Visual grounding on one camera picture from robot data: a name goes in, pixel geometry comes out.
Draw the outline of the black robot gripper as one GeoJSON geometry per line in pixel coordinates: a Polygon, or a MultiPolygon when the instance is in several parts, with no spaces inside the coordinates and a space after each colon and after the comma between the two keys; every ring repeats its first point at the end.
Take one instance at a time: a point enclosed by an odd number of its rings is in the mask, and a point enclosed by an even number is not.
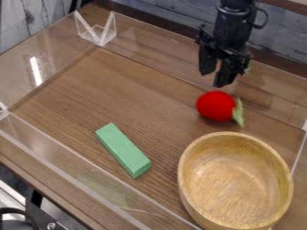
{"type": "Polygon", "coordinates": [[[244,75],[250,66],[251,53],[247,41],[252,29],[260,30],[268,22],[268,13],[256,5],[256,0],[219,0],[214,31],[199,28],[195,42],[199,45],[199,72],[212,73],[222,60],[214,86],[232,84],[236,75],[244,75]]]}

